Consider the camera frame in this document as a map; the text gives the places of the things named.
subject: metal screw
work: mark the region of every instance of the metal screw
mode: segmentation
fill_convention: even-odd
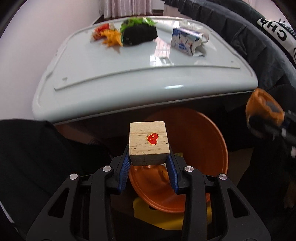
[[[110,166],[104,166],[103,167],[103,171],[105,171],[105,172],[109,172],[111,170],[112,170],[112,167],[110,167]]]
[[[187,172],[193,172],[194,168],[192,166],[186,166],[185,171]]]
[[[219,175],[219,178],[221,179],[221,180],[226,180],[226,178],[227,178],[227,176],[225,175],[225,174],[220,174]]]
[[[71,180],[75,180],[76,178],[78,178],[78,175],[76,173],[70,175]]]

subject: black and white pillow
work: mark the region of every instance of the black and white pillow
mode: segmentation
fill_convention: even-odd
[[[264,18],[260,18],[257,24],[285,52],[296,68],[296,34],[294,30],[283,22],[268,21]]]

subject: green plastic item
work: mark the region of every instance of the green plastic item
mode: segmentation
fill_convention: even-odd
[[[129,18],[125,20],[120,26],[120,32],[123,33],[126,28],[132,27],[135,24],[148,24],[149,26],[154,26],[156,23],[151,20],[151,18]]]

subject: orange spiky toy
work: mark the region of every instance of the orange spiky toy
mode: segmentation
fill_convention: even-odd
[[[123,46],[121,42],[121,33],[117,30],[111,30],[106,29],[101,33],[101,36],[107,37],[107,39],[103,42],[103,44],[108,44],[108,47],[114,46],[114,45],[120,45]]]

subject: white plastic tabletop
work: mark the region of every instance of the white plastic tabletop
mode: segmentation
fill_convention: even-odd
[[[152,17],[178,27],[181,18]],[[116,28],[124,19],[111,20]],[[171,48],[171,34],[157,29],[152,42],[106,47],[90,42],[84,28],[58,49],[33,99],[36,119],[54,123],[179,101],[254,90],[257,77],[247,62],[209,27],[205,56]]]

